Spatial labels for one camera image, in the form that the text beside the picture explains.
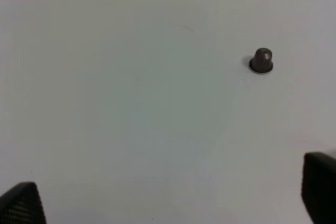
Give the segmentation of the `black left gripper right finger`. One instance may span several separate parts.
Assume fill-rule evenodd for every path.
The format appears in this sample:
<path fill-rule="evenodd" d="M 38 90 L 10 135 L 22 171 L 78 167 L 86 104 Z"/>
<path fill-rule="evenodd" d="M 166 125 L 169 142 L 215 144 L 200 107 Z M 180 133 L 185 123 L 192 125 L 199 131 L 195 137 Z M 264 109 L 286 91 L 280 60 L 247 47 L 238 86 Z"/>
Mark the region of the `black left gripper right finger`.
<path fill-rule="evenodd" d="M 335 158 L 304 155 L 301 198 L 313 223 L 335 223 Z"/>

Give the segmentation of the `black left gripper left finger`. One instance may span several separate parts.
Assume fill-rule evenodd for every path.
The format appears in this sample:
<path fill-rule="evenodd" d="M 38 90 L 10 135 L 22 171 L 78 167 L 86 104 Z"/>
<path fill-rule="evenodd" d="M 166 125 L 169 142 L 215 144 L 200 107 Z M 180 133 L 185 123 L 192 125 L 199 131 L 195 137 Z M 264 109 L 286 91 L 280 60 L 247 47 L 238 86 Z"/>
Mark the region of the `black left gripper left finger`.
<path fill-rule="evenodd" d="M 21 182 L 1 195 L 1 224 L 46 222 L 36 183 Z"/>

